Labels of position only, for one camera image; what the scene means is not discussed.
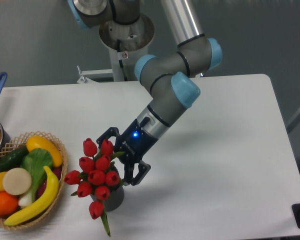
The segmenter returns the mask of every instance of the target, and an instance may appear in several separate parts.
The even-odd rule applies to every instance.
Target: wicker basket
[[[2,156],[6,155],[7,153],[9,153],[10,151],[17,149],[20,146],[25,145],[28,138],[30,138],[31,136],[34,136],[34,135],[42,136],[46,139],[49,139],[59,149],[59,151],[62,154],[63,164],[62,164],[61,179],[59,181],[59,191],[58,191],[57,196],[56,196],[55,200],[53,201],[53,203],[43,212],[43,214],[41,214],[38,218],[36,218],[32,221],[29,221],[29,222],[26,222],[23,224],[19,224],[16,226],[6,226],[4,224],[5,219],[0,218],[0,228],[6,229],[6,230],[26,229],[28,227],[32,227],[32,226],[36,225],[37,223],[41,222],[46,216],[48,216],[48,214],[55,207],[55,205],[60,197],[60,193],[64,187],[64,179],[65,179],[65,175],[67,174],[67,170],[68,170],[67,152],[66,152],[66,149],[65,149],[65,146],[63,145],[63,143],[58,138],[56,138],[54,135],[52,135],[51,133],[40,132],[40,131],[27,132],[18,137],[15,137],[14,139],[10,140],[9,143],[6,143],[5,147],[2,148],[2,150],[0,152],[0,158]]]

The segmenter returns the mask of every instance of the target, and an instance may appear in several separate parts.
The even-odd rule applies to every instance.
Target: cucumber
[[[19,168],[22,159],[29,153],[27,146],[21,146],[12,150],[7,155],[0,158],[0,173],[10,169]]]

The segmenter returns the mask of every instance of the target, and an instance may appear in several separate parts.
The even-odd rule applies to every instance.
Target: tulip bouquet
[[[92,219],[101,218],[104,229],[110,237],[106,213],[107,200],[112,192],[123,185],[123,180],[119,177],[112,160],[123,155],[124,152],[114,152],[112,142],[107,139],[102,142],[100,150],[98,150],[91,138],[87,138],[83,141],[83,153],[85,156],[79,159],[82,172],[70,171],[65,175],[64,182],[69,185],[78,185],[77,191],[71,196],[78,196],[79,198],[91,196],[92,199],[95,199],[89,206],[90,215]],[[116,202],[120,205],[122,201],[123,190],[122,199]]]

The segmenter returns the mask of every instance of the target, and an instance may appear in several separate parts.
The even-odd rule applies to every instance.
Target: banana
[[[9,216],[4,221],[5,225],[15,226],[28,221],[42,213],[53,203],[59,190],[59,180],[48,166],[44,166],[43,168],[47,175],[46,189],[44,193],[31,205]]]

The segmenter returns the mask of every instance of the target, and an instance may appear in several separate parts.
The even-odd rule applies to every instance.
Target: tulip
[[[104,212],[104,205],[100,201],[94,201],[89,206],[89,212],[92,219],[97,219]]]
[[[114,145],[112,144],[111,141],[107,139],[103,140],[101,144],[101,153],[107,156],[110,156],[111,154],[114,153]]]
[[[91,140],[91,138],[87,138],[83,141],[83,152],[87,157],[93,157],[97,154],[97,145]]]
[[[105,176],[105,184],[108,186],[117,185],[120,181],[119,175],[116,171],[109,171]]]
[[[78,177],[79,174],[80,174],[80,172],[77,170],[68,172],[64,177],[64,182],[69,185],[79,184],[81,181],[81,178]]]
[[[90,157],[83,156],[79,159],[79,166],[86,174],[95,170],[95,161]]]
[[[106,174],[100,170],[93,170],[88,174],[88,181],[94,185],[101,185],[106,180]]]
[[[107,155],[103,155],[97,161],[95,161],[95,168],[100,171],[105,171],[110,167],[111,158]]]
[[[94,195],[97,199],[107,200],[110,196],[110,190],[106,186],[98,186],[94,191]]]
[[[76,193],[78,194],[79,198],[84,198],[92,193],[92,186],[89,182],[83,181],[79,184],[78,190]]]

